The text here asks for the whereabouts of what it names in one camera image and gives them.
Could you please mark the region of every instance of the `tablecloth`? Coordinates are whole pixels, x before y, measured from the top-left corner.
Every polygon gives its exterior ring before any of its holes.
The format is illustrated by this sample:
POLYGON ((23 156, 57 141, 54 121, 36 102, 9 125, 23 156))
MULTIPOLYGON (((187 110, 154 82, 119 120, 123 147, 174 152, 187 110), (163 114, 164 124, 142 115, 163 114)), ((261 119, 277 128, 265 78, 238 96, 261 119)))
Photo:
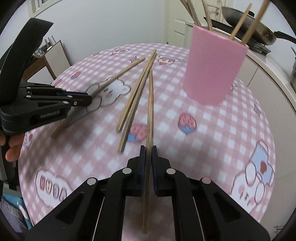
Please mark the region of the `tablecloth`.
MULTIPOLYGON (((154 74, 154 137, 158 154, 188 177, 211 178, 257 221, 274 183, 275 147, 267 118, 244 83, 235 79, 218 106, 202 106, 185 93, 182 81, 189 50, 163 44, 132 44, 96 53, 71 66, 54 82, 68 91, 91 94, 131 62, 157 49, 154 74)), ((148 84, 118 154, 115 126, 146 61, 105 88, 58 138, 60 121, 26 133, 19 160, 23 198, 36 224, 88 177, 99 180, 126 167, 146 144, 148 84)), ((142 200, 127 198, 122 240, 174 240, 169 197, 152 195, 150 231, 142 234, 142 200)))

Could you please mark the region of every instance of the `chopstick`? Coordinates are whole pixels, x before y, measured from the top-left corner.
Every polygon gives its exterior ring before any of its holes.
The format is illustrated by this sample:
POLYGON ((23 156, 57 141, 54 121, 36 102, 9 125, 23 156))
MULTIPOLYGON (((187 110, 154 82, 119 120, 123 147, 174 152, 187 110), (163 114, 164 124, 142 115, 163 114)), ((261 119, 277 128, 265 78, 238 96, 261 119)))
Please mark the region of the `chopstick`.
POLYGON ((149 203, 150 203, 150 165, 151 149, 153 146, 153 72, 149 73, 149 103, 148 103, 148 125, 146 139, 146 167, 143 196, 143 233, 148 233, 149 228, 149 203))
POLYGON ((118 123, 116 125, 116 131, 117 132, 120 132, 122 130, 122 127, 124 125, 124 122, 126 120, 126 117, 128 115, 128 112, 129 112, 129 110, 131 108, 131 105, 133 103, 133 100, 134 100, 134 98, 135 98, 135 96, 137 94, 137 90, 139 89, 139 86, 141 84, 141 81, 142 81, 142 79, 143 79, 143 77, 145 75, 145 72, 148 69, 148 66, 149 66, 149 64, 150 64, 150 62, 151 62, 151 60, 152 60, 152 58, 153 58, 153 56, 154 56, 155 53, 156 53, 156 49, 152 52, 150 58, 148 59, 148 62, 146 64, 146 66, 143 68, 143 71, 142 71, 142 73, 141 73, 141 75, 140 75, 140 77, 138 79, 138 82, 137 82, 135 88, 131 92, 131 95, 130 95, 130 97, 128 99, 128 102, 126 103, 126 105, 125 105, 125 107, 124 107, 124 109, 122 111, 122 114, 121 114, 121 116, 119 118, 119 121, 118 121, 118 123))
MULTIPOLYGON (((121 72, 119 72, 118 74, 116 74, 115 76, 111 77, 110 79, 108 79, 108 81, 106 81, 106 83, 102 84, 96 91, 94 91, 92 93, 92 97, 95 97, 98 93, 100 93, 103 89, 105 89, 108 85, 110 85, 111 83, 113 83, 115 80, 117 80, 119 77, 121 77, 122 75, 124 75, 127 71, 131 70, 133 67, 135 67, 136 65, 138 65, 139 63, 143 62, 145 60, 145 57, 133 62, 132 64, 130 64, 129 66, 127 66, 124 70, 122 70, 121 72)), ((54 132, 52 133, 51 137, 54 139, 57 137, 57 135, 64 129, 67 127, 68 122, 71 120, 71 118, 77 113, 79 112, 82 108, 84 107, 78 107, 75 110, 73 110, 71 113, 69 113, 69 115, 67 116, 66 119, 64 119, 62 121, 62 123, 54 130, 54 132)))
POLYGON ((128 113, 126 124, 124 126, 123 131, 122 131, 121 139, 120 139, 120 142, 119 142, 119 146, 118 146, 118 152, 119 153, 122 153, 124 151, 125 146, 126 146, 126 141, 127 141, 127 138, 128 138, 128 134, 129 134, 132 122, 133 122, 133 118, 135 116, 135 113, 136 113, 136 110, 137 110, 137 107, 138 107, 138 104, 139 104, 143 89, 145 87, 146 80, 148 79, 149 71, 152 68, 152 65, 154 63, 155 58, 156 58, 156 53, 154 53, 151 61, 149 62, 148 69, 146 70, 146 72, 145 72, 145 74, 144 74, 144 76, 142 78, 142 81, 141 81, 139 89, 138 89, 138 91, 136 93, 135 99, 134 99, 134 101, 133 101, 133 103, 131 105, 131 109, 130 109, 130 111, 128 113))
POLYGON ((234 37, 236 36, 236 34, 238 33, 240 27, 242 26, 242 24, 244 23, 245 19, 247 18, 248 13, 249 13, 251 7, 252 7, 252 3, 249 4, 249 6, 247 7, 247 9, 244 12, 243 16, 241 17, 241 19, 239 20, 239 22, 235 26, 234 30, 232 31, 232 33, 231 33, 231 35, 229 37, 230 40, 233 40, 234 37))
POLYGON ((241 44, 242 45, 246 45, 246 43, 248 43, 248 41, 250 40, 250 38, 252 37, 253 33, 256 30, 256 27, 258 25, 258 23, 260 22, 262 16, 264 15, 268 4, 269 4, 269 0, 263 0, 263 3, 261 5, 261 8, 259 10, 259 13, 257 14, 255 20, 252 22, 251 26, 249 27, 248 31, 245 33, 245 35, 242 38, 241 44))
POLYGON ((192 19, 193 19, 195 25, 196 26, 199 26, 199 27, 202 27, 202 25, 200 24, 200 21, 198 20, 198 17, 197 17, 197 14, 196 14, 196 11, 194 9, 194 6, 193 6, 192 1, 191 0, 187 0, 187 3, 188 3, 188 7, 189 7, 190 12, 192 14, 192 19))
POLYGON ((207 3, 205 2, 205 0, 202 0, 202 5, 204 7, 205 16, 207 18, 207 27, 208 27, 208 30, 211 31, 211 32, 213 32, 213 24, 212 24, 212 20, 211 20, 209 8, 208 8, 207 3))
POLYGON ((184 5, 184 7, 186 8, 187 12, 189 13, 189 15, 192 17, 193 19, 193 16, 192 16, 192 13, 190 11, 190 8, 188 6, 188 3, 186 2, 186 0, 180 0, 180 2, 184 5))

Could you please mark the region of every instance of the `round table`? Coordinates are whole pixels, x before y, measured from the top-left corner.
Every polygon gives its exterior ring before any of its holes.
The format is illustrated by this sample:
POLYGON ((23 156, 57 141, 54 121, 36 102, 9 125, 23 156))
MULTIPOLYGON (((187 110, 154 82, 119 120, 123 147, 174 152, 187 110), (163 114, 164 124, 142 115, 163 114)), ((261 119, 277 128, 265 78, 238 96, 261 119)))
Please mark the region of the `round table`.
MULTIPOLYGON (((275 147, 258 101, 239 79, 218 106, 202 106, 182 81, 189 50, 163 44, 125 45, 94 54, 61 74, 53 85, 92 93, 101 82, 157 49, 154 73, 154 138, 158 154, 188 177, 210 177, 257 221, 274 184, 275 147)), ((148 84, 118 154, 115 126, 146 61, 102 91, 56 139, 60 122, 26 134, 19 161, 21 190, 33 224, 89 177, 103 179, 126 167, 146 145, 148 84)), ((151 197, 149 233, 142 234, 141 198, 127 198, 122 240, 174 240, 169 197, 151 197)))

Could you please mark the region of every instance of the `wok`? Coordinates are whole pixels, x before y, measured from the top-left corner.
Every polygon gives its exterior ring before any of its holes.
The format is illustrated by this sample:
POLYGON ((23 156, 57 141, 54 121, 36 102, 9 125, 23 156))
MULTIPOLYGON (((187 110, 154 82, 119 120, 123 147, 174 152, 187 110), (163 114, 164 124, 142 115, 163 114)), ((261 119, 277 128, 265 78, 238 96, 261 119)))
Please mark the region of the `wok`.
MULTIPOLYGON (((225 18, 226 22, 230 24, 232 27, 235 27, 237 25, 238 21, 241 19, 243 14, 244 14, 243 12, 237 9, 234 9, 231 7, 222 7, 222 15, 225 18)), ((251 16, 249 12, 246 20, 244 21, 243 25, 240 28, 240 31, 245 33, 254 20, 255 20, 254 16, 251 16)), ((259 24, 257 25, 255 33, 253 34, 252 38, 264 45, 274 44, 277 38, 285 39, 296 44, 296 39, 293 38, 292 36, 287 35, 280 31, 273 32, 261 22, 259 22, 259 24)))

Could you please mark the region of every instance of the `white wall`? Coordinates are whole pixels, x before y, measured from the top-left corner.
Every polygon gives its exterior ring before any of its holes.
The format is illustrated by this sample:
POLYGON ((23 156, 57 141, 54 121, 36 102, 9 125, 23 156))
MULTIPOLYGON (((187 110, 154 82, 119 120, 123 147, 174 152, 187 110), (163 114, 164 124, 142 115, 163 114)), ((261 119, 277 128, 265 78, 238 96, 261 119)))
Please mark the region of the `white wall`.
MULTIPOLYGON (((254 12, 256 16, 263 0, 234 0, 234 8, 244 12, 250 2, 253 4, 251 11, 254 12)), ((288 22, 273 3, 269 4, 261 22, 273 32, 281 31, 295 37, 288 22)), ((295 61, 295 54, 291 46, 296 50, 295 44, 284 39, 277 39, 273 45, 267 46, 267 48, 271 50, 271 53, 268 55, 273 58, 289 76, 292 73, 295 61)))
MULTIPOLYGON (((54 23, 46 37, 62 41, 70 64, 119 45, 165 41, 165 0, 62 0, 36 18, 54 23)), ((25 2, 0 35, 0 56, 28 19, 25 2)))

